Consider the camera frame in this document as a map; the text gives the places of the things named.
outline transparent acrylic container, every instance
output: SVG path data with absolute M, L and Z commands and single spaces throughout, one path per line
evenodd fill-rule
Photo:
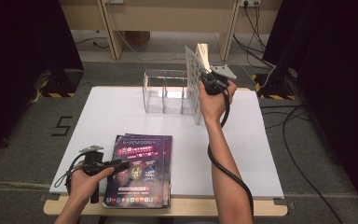
M 146 69 L 143 92 L 146 113 L 193 115 L 187 71 Z

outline gray carpet floor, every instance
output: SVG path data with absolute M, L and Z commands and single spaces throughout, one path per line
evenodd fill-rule
M 84 63 L 84 67 L 75 97 L 40 98 L 29 105 L 7 137 L 8 146 L 0 147 L 0 223 L 54 221 L 54 216 L 43 212 L 48 188 L 93 86 L 141 86 L 146 68 L 186 70 L 181 63 Z M 239 87 L 255 89 L 242 68 L 230 67 L 238 77 Z M 246 69 L 249 74 L 265 73 L 250 66 Z M 255 223 L 338 223 L 304 176 L 344 223 L 358 223 L 358 195 L 343 168 L 330 158 L 305 107 L 287 121 L 283 135 L 287 113 L 294 109 L 292 105 L 302 102 L 259 99 L 259 103 L 289 213 L 284 217 L 257 217 Z M 56 128 L 62 116 L 72 117 L 62 121 L 62 125 L 71 128 L 66 136 L 52 136 L 64 132 Z M 82 217 L 82 223 L 98 223 L 98 217 Z

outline colorful book cover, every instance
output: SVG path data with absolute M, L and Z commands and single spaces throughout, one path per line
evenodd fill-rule
M 129 161 L 130 168 L 108 177 L 105 207 L 163 207 L 164 144 L 163 136 L 117 137 L 112 160 Z
M 171 206 L 171 160 L 172 160 L 172 136 L 171 135 L 142 135 L 126 133 L 131 137 L 164 137 L 164 183 L 163 183 L 163 207 Z

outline dark backdrop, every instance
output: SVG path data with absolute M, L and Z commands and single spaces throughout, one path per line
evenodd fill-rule
M 358 4 L 323 1 L 307 35 L 292 36 L 306 2 L 283 0 L 265 59 L 288 60 L 297 70 L 298 87 L 326 148 L 358 191 Z M 298 48 L 283 57 L 293 45 Z
M 83 70 L 58 1 L 0 1 L 0 141 L 46 70 Z

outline book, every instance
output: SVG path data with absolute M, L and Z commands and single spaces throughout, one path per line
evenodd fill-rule
M 126 136 L 142 137 L 141 134 L 126 133 Z M 164 137 L 164 176 L 162 206 L 171 206 L 171 157 L 172 157 L 172 136 L 171 135 L 147 135 L 150 137 Z
M 201 71 L 205 69 L 211 72 L 211 66 L 208 61 L 208 44 L 199 43 L 196 53 L 189 47 L 185 46 L 186 51 L 186 68 L 187 68 L 187 97 L 189 98 L 191 108 L 193 110 L 194 120 L 196 124 L 200 124 L 200 91 L 199 81 Z
M 118 135 L 112 160 L 129 161 L 130 168 L 108 179 L 103 206 L 107 208 L 168 207 L 171 150 L 171 136 L 130 133 Z

